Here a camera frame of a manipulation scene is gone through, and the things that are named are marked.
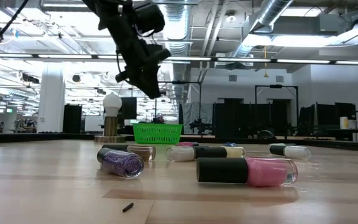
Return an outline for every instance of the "white lamp shade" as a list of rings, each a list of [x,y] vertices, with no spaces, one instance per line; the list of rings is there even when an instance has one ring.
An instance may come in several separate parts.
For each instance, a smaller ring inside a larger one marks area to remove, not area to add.
[[[121,98],[114,93],[110,93],[103,100],[103,107],[107,117],[116,117],[122,106]]]

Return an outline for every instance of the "pink nail polish bottle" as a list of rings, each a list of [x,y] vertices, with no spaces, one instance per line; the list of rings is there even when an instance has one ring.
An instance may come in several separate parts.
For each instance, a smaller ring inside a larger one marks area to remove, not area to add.
[[[298,169],[289,159],[198,158],[198,182],[247,184],[252,187],[277,187],[293,184]]]

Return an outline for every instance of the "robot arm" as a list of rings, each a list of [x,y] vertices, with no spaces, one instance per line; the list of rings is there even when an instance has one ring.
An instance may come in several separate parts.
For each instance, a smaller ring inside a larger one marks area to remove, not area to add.
[[[147,44],[138,36],[160,32],[165,21],[160,9],[152,1],[144,1],[137,7],[132,1],[83,0],[99,18],[99,30],[107,29],[126,63],[125,70],[116,75],[116,81],[127,81],[138,87],[149,98],[161,96],[158,88],[158,63],[171,56],[158,44]]]

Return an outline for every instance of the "lamp base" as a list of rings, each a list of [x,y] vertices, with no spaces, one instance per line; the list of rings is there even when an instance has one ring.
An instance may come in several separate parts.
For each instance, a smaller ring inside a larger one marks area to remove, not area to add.
[[[125,142],[125,136],[95,136],[95,143],[122,143]]]

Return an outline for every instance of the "ceiling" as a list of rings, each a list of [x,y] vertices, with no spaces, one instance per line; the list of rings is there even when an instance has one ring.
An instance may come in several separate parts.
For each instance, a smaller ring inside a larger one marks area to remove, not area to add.
[[[241,42],[241,29],[247,15],[251,15],[260,9],[262,1],[230,1],[227,10],[234,11],[236,20],[228,22],[225,19],[221,24],[218,33],[219,40],[215,42],[212,54],[232,52]],[[345,8],[348,11],[358,9],[358,1],[294,1],[282,16],[293,17],[316,17],[326,11],[331,14],[342,12]],[[0,53],[32,53],[32,54],[115,54],[116,45],[114,44],[109,32],[98,30],[98,17],[90,12],[86,7],[69,7],[75,4],[81,4],[81,1],[44,0],[45,7],[35,7],[34,4],[27,6],[19,17],[11,25],[11,29],[4,34],[4,41],[0,44]],[[202,0],[198,4],[189,5],[191,7],[191,26],[188,39],[181,40],[191,45],[190,55],[199,56],[203,47],[204,38],[207,33],[207,23],[210,20],[209,15],[213,7],[212,0]],[[0,27],[3,27],[11,19],[15,10],[11,8],[0,7]],[[154,39],[168,46],[170,41],[165,39],[172,29],[166,29],[154,36]],[[332,57],[333,55],[352,55],[346,52],[358,51],[356,48],[342,48],[336,52],[336,48],[324,49],[325,54],[321,54],[319,48],[299,48],[299,47],[277,47],[266,46],[267,57],[281,58],[313,58],[319,59]],[[251,54],[254,57],[264,57],[264,49],[253,48]],[[23,88],[28,83],[20,80],[21,73],[31,75],[42,81],[43,64],[40,61],[20,61],[0,58],[0,105],[6,105],[13,101],[27,105],[31,110],[25,107],[21,113],[36,113],[39,103],[39,85],[32,85],[33,88]],[[142,118],[146,114],[153,113],[154,100],[145,100],[145,95],[133,88],[127,83],[117,83],[114,79],[115,74],[119,73],[116,63],[107,62],[62,62],[65,63],[64,74],[67,80],[66,103],[82,104],[86,108],[86,114],[98,114],[101,108],[101,100],[104,95],[98,94],[96,90],[84,89],[86,87],[99,87],[105,89],[107,93],[112,91],[120,96],[136,96],[138,100],[138,113]],[[253,69],[264,68],[264,64],[254,64]],[[291,72],[295,68],[293,65],[269,65],[269,68],[287,69]],[[173,66],[170,63],[161,64],[158,74],[160,81],[172,81]],[[73,75],[80,75],[81,82],[76,83],[72,80]],[[159,98],[157,103],[157,112],[165,113],[176,119],[177,116],[177,96],[174,94],[171,84],[160,83],[160,87],[167,90],[167,96]],[[186,97],[187,90],[185,86],[183,96]]]

